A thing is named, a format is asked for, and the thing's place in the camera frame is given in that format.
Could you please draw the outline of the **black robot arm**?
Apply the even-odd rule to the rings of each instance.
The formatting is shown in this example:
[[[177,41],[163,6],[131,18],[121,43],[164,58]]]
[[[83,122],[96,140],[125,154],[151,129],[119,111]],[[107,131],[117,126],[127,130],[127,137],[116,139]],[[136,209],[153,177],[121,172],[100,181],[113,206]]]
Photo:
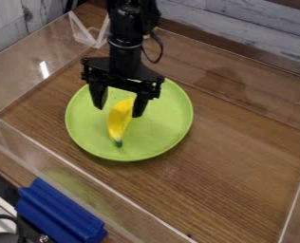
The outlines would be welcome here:
[[[105,8],[109,17],[109,56],[81,59],[81,79],[87,82],[97,109],[104,107],[109,87],[135,93],[132,117],[137,118],[148,101],[160,96],[164,81],[164,77],[140,60],[145,35],[163,50],[161,40],[153,33],[161,14],[156,0],[107,0]]]

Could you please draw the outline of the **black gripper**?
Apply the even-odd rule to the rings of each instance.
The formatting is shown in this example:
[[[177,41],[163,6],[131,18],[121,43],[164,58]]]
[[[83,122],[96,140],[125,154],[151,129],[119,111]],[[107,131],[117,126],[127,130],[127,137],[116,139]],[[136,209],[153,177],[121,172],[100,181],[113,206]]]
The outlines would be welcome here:
[[[141,116],[148,100],[160,96],[163,76],[140,60],[141,45],[131,47],[109,44],[108,57],[85,57],[81,79],[87,82],[93,106],[101,110],[108,89],[117,88],[136,94],[132,117]]]

